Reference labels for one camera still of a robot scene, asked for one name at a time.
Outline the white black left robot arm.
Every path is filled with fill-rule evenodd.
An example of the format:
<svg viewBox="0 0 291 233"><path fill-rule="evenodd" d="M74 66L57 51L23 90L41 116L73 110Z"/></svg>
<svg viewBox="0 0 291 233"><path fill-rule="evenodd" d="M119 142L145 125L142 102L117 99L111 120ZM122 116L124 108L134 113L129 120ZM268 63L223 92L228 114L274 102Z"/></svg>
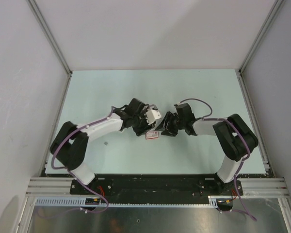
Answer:
<svg viewBox="0 0 291 233"><path fill-rule="evenodd" d="M95 173L85 163L87 146L90 142L109 133L121 132L132 128L137 136L152 130L156 121L162 118L156 105L145 104L133 98L122 107L112 107L104 118L87 124L65 122L50 146L51 167L55 170L66 169L81 182L81 189L92 194L97 190Z"/></svg>

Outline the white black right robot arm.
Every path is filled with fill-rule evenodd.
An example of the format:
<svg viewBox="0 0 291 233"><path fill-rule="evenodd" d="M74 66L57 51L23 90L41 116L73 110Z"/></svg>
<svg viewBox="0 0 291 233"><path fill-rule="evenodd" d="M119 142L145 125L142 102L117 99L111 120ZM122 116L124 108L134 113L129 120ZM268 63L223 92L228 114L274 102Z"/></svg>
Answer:
<svg viewBox="0 0 291 233"><path fill-rule="evenodd" d="M219 179L214 182L214 190L220 195L231 190L231 181L236 179L245 160L259 144L255 134L238 114L228 118L196 118L187 103L176 105L175 113L167 112L156 130L172 137L180 130L192 136L217 137L225 154L216 173Z"/></svg>

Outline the red white staple box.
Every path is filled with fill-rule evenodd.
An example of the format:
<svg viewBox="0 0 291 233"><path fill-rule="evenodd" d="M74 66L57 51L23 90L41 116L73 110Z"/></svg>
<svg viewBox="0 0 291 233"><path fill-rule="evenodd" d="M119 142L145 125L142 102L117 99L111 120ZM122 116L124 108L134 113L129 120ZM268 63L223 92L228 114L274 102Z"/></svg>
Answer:
<svg viewBox="0 0 291 233"><path fill-rule="evenodd" d="M158 131L149 131L145 134L145 139L157 139L159 138L159 132Z"/></svg>

